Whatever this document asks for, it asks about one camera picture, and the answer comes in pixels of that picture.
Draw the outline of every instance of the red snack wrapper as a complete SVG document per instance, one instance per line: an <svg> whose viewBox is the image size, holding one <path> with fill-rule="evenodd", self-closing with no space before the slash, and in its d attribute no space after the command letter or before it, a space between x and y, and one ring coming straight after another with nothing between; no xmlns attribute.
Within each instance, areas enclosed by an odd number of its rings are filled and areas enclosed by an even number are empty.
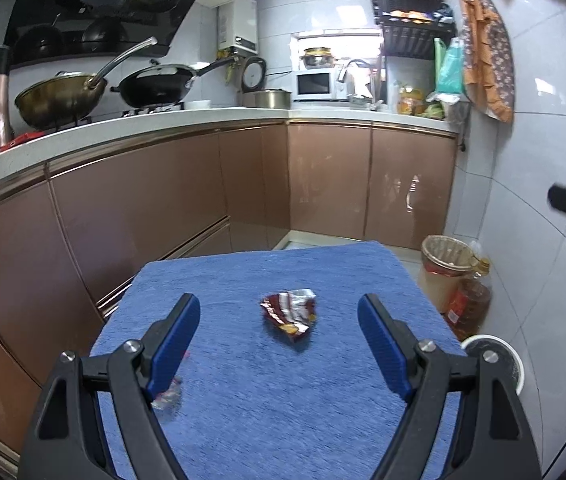
<svg viewBox="0 0 566 480"><path fill-rule="evenodd" d="M292 341L307 334L316 321L316 295L309 288L271 294L260 306L265 317Z"/></svg>

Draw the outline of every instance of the blue towel surface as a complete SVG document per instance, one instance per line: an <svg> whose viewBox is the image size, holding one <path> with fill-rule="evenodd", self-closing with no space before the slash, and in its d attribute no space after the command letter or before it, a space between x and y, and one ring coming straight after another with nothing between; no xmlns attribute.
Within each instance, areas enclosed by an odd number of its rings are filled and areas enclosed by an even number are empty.
<svg viewBox="0 0 566 480"><path fill-rule="evenodd" d="M311 288L316 325L295 348L274 335L263 296ZM182 404L160 424L190 480L368 480L405 404L391 393L358 327L356 305L376 293L417 338L461 353L444 320L394 254L376 242L235 253L147 264L105 325L92 355L140 338L181 294L201 304L178 369ZM109 394L100 394L116 471L134 473ZM423 478L440 475L458 395L450 394Z"/></svg>

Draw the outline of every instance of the white microwave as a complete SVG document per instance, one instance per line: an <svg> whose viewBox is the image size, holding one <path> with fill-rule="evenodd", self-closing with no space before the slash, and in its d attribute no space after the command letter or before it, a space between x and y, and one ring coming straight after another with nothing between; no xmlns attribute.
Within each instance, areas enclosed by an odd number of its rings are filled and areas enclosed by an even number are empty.
<svg viewBox="0 0 566 480"><path fill-rule="evenodd" d="M347 72L345 81L338 81L338 68L314 68L294 72L294 101L347 100L355 93L354 76Z"/></svg>

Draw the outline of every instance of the white water heater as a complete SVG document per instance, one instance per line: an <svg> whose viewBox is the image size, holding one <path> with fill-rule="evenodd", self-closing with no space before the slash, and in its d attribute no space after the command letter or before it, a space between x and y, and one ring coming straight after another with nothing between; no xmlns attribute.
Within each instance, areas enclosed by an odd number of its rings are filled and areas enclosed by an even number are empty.
<svg viewBox="0 0 566 480"><path fill-rule="evenodd" d="M258 54L255 0L234 0L218 7L218 50L226 48Z"/></svg>

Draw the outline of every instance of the pan handle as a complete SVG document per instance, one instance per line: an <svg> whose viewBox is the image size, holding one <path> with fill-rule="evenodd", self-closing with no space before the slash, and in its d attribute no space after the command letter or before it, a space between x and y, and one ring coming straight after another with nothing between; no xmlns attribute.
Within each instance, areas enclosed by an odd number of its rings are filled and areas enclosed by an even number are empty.
<svg viewBox="0 0 566 480"><path fill-rule="evenodd" d="M215 68L218 68L220 66L229 65L230 63L238 63L238 62L239 62L238 56L230 56L230 57L224 57L223 59L217 59L215 62L210 63L209 65L202 68L201 70L197 70L196 76L200 77L202 75L205 75L208 72L211 72L212 70L214 70Z"/></svg>
<svg viewBox="0 0 566 480"><path fill-rule="evenodd" d="M128 57L130 57L133 53L138 52L139 50L143 50L144 48L147 48L148 46L155 45L158 42L159 42L159 40L157 40L156 38L154 38L152 36L151 38L147 38L147 40L145 40L145 41L141 41L141 43L135 44L132 48L128 48L122 54L119 54L112 61L110 61L103 68L101 68L96 73L96 75L94 77L90 77L89 79L87 79L87 81L85 82L85 86L90 90L95 89L96 86L98 86L98 83L100 83L101 80L108 73L110 73L112 70L114 70L115 67L117 67L122 62L124 62L124 60L127 59Z"/></svg>

